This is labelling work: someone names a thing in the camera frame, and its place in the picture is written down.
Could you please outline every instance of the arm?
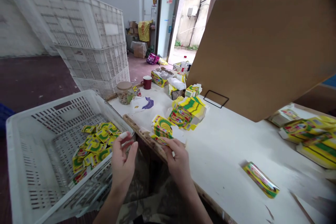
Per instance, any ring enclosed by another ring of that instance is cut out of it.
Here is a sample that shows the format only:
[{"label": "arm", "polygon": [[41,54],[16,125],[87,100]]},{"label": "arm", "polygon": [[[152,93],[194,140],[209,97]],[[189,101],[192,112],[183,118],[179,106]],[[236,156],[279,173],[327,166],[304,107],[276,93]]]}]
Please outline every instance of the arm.
[{"label": "arm", "polygon": [[[126,150],[131,148],[126,157]],[[131,141],[129,132],[122,133],[113,142],[113,153],[111,167],[113,172],[112,187],[101,210],[94,220],[94,224],[116,223],[120,208],[125,200],[126,193],[131,184],[134,169],[135,157],[137,155],[138,142]]]},{"label": "arm", "polygon": [[194,220],[199,224],[212,223],[191,178],[188,152],[179,140],[163,139],[169,145],[169,147],[163,147],[167,156],[169,172],[176,182],[182,197],[187,202],[194,216]]}]

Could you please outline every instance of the red mug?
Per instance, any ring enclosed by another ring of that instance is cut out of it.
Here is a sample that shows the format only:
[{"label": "red mug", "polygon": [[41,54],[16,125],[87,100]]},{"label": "red mug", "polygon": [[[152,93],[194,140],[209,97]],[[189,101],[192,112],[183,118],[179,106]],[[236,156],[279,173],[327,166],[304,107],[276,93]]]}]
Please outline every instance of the red mug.
[{"label": "red mug", "polygon": [[141,85],[144,89],[150,89],[152,87],[152,77],[149,75],[146,75],[143,77],[143,81],[141,82]]}]

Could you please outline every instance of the red floor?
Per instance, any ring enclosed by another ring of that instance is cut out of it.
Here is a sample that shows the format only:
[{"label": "red floor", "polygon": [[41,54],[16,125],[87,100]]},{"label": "red floor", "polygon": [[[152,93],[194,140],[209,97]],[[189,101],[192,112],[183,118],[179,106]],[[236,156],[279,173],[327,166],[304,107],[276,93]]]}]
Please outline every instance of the red floor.
[{"label": "red floor", "polygon": [[[160,67],[149,65],[146,59],[128,54],[131,82],[138,84],[142,77]],[[38,56],[0,59],[0,102],[15,112],[21,112],[41,104],[79,92],[61,57]],[[0,139],[0,223],[12,223],[9,195],[6,140]],[[96,212],[79,219],[71,218],[62,223],[92,223]]]}]

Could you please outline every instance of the stacked plastic crate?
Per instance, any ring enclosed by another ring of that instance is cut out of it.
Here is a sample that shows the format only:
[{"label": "stacked plastic crate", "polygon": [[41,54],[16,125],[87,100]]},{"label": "stacked plastic crate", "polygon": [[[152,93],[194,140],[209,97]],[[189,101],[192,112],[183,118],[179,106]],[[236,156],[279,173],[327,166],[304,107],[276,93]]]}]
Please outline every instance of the stacked plastic crate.
[{"label": "stacked plastic crate", "polygon": [[77,85],[103,98],[130,81],[123,11],[98,0],[28,0]]}]

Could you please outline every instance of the glass door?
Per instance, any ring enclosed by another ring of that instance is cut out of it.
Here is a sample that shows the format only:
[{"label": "glass door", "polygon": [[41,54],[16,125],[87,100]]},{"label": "glass door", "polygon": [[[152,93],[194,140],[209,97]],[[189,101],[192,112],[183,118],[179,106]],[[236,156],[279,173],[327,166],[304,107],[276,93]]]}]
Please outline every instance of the glass door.
[{"label": "glass door", "polygon": [[164,60],[168,60],[169,56],[178,2],[179,0],[158,2],[155,52]]}]

